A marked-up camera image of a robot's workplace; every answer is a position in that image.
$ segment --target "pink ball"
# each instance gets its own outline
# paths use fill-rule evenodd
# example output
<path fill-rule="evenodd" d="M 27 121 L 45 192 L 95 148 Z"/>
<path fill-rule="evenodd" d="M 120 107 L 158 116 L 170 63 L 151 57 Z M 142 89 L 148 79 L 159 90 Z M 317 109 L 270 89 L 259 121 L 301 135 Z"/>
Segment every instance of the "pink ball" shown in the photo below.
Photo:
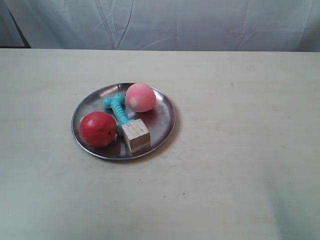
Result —
<path fill-rule="evenodd" d="M 154 109 L 157 99 L 153 89 L 147 84 L 135 83 L 126 91 L 125 103 L 135 112 L 143 113 Z"/>

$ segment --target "red apple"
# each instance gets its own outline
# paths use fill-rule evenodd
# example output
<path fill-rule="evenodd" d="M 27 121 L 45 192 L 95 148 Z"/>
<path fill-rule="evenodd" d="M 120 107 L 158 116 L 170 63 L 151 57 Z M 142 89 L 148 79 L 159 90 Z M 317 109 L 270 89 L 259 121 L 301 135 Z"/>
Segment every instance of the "red apple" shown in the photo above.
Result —
<path fill-rule="evenodd" d="M 87 114 L 79 124 L 80 138 L 94 148 L 107 146 L 115 138 L 116 133 L 115 119 L 103 111 Z"/>

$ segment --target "metal plate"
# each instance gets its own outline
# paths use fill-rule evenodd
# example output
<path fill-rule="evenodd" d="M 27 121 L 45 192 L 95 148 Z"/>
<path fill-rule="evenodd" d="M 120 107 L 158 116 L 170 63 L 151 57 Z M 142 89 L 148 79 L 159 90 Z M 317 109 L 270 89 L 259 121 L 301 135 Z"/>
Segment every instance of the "metal plate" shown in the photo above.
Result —
<path fill-rule="evenodd" d="M 132 154 L 126 146 L 123 137 L 116 136 L 107 146 L 94 148 L 86 145 L 79 136 L 79 122 L 87 114 L 95 111 L 106 112 L 115 116 L 113 111 L 105 109 L 103 99 L 116 94 L 125 95 L 134 83 L 118 83 L 103 87 L 87 96 L 75 109 L 72 117 L 72 133 L 79 145 L 88 153 L 107 160 L 129 160 L 144 156 L 160 147 L 172 133 L 176 123 L 176 111 L 170 99 L 161 91 L 152 88 L 156 96 L 156 108 L 137 113 L 129 107 L 123 107 L 129 119 L 142 119 L 150 132 L 151 148 Z"/>

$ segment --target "table surface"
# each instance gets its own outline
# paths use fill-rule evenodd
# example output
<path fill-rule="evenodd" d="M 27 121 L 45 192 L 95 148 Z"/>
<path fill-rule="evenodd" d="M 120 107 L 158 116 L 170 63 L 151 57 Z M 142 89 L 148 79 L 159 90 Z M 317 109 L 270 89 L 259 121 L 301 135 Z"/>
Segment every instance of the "table surface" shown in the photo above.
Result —
<path fill-rule="evenodd" d="M 1 240 L 320 239 L 320 53 L 1 49 L 0 76 Z M 71 118 L 121 82 L 178 120 L 108 162 Z"/>

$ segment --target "wooden block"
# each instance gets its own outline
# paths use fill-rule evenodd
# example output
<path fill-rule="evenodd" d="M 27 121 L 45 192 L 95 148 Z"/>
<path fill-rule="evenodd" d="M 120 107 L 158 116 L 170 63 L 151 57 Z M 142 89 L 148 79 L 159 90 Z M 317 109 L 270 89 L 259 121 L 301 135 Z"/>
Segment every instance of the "wooden block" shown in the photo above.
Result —
<path fill-rule="evenodd" d="M 150 132 L 141 119 L 122 125 L 123 137 L 131 153 L 151 146 Z"/>

